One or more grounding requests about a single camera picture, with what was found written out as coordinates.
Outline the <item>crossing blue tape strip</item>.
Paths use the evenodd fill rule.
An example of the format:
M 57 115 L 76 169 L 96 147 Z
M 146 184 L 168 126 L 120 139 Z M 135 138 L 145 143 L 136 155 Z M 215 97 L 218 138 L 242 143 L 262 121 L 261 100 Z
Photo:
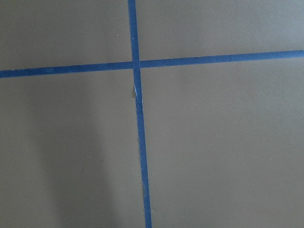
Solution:
M 301 58 L 303 56 L 304 56 L 304 52 L 302 50 L 291 50 L 291 51 L 261 52 L 261 53 L 248 53 L 248 54 L 217 55 L 217 56 L 205 56 L 205 57 L 185 57 L 185 58 L 143 60 L 140 61 L 139 66 L 141 68 L 170 67 L 170 66 L 213 64 L 213 63 L 224 63 L 224 62 Z M 73 66 L 51 66 L 51 67 L 2 70 L 0 72 L 0 77 L 11 78 L 11 77 L 23 77 L 23 76 L 57 75 L 57 74 L 71 74 L 71 73 L 95 72 L 95 71 L 124 70 L 124 69 L 132 69 L 132 68 L 133 68 L 132 62 L 113 62 L 113 63 L 85 64 L 85 65 L 73 65 Z

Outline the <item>brown paper table cover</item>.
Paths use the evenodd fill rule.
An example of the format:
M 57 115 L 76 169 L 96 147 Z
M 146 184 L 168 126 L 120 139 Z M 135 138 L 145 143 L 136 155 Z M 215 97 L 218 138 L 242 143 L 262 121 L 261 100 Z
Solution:
M 301 0 L 135 0 L 140 61 L 304 51 Z M 128 0 L 3 0 L 0 71 L 132 62 Z M 304 225 L 304 57 L 141 68 L 152 228 Z M 146 228 L 133 69 L 0 78 L 0 225 Z

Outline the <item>long blue tape strip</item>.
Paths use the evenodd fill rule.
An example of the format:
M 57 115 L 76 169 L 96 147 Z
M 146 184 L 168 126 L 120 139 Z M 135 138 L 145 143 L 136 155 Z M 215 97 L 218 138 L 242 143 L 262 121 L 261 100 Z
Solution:
M 145 142 L 144 115 L 143 115 L 143 106 L 142 106 L 143 95 L 142 95 L 142 82 L 141 82 L 141 66 L 140 66 L 140 55 L 139 55 L 136 2 L 134 0 L 128 1 L 128 10 L 129 10 L 130 35 L 131 35 L 132 64 L 133 64 L 133 84 L 135 91 L 135 106 L 136 106 L 140 165 L 141 165 L 141 176 L 142 176 L 144 218 L 145 218 L 145 226 L 147 228 L 151 228 L 152 216 L 151 216 L 151 204 L 150 204 L 150 192 L 149 192 L 146 142 Z

